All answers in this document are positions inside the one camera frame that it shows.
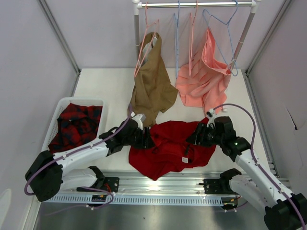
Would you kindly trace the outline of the red skirt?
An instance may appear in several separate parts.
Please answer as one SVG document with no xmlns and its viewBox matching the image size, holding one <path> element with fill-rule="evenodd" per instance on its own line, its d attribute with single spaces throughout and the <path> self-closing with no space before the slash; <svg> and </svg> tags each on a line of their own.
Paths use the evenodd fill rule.
<svg viewBox="0 0 307 230">
<path fill-rule="evenodd" d="M 149 149 L 131 147 L 129 164 L 154 181 L 169 172 L 206 166 L 216 146 L 204 147 L 187 142 L 198 123 L 167 121 L 155 124 L 150 129 L 155 146 Z"/>
</svg>

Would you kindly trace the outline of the pink wire hanger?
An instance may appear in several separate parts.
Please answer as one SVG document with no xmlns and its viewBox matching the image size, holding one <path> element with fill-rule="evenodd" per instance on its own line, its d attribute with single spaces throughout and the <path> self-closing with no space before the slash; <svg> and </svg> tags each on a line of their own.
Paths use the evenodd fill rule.
<svg viewBox="0 0 307 230">
<path fill-rule="evenodd" d="M 190 13 L 190 28 L 189 28 L 189 77 L 191 76 L 192 72 L 192 56 L 193 56 L 193 40 L 194 40 L 194 24 L 198 10 L 198 1 L 195 1 L 195 12 L 192 14 Z"/>
</svg>

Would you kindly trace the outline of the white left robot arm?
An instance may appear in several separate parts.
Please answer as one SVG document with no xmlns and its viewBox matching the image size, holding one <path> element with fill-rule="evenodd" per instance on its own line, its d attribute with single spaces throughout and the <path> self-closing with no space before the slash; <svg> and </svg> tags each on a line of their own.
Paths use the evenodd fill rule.
<svg viewBox="0 0 307 230">
<path fill-rule="evenodd" d="M 126 119 L 119 127 L 82 146 L 57 153 L 40 152 L 25 174 L 24 193 L 44 202 L 69 189 L 98 192 L 104 187 L 99 169 L 96 166 L 79 167 L 120 152 L 125 146 L 141 150 L 154 147 L 150 127 L 134 118 Z"/>
</svg>

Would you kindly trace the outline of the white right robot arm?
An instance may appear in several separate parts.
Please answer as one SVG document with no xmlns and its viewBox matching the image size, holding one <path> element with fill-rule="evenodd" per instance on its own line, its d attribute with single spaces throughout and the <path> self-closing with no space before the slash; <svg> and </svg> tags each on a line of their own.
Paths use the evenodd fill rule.
<svg viewBox="0 0 307 230">
<path fill-rule="evenodd" d="M 248 178 L 233 168 L 220 175 L 219 188 L 224 193 L 235 192 L 263 214 L 270 230 L 305 230 L 307 228 L 307 199 L 295 194 L 271 171 L 263 167 L 251 144 L 239 137 L 227 116 L 211 124 L 199 122 L 187 142 L 204 147 L 217 145 L 222 152 L 242 168 Z"/>
</svg>

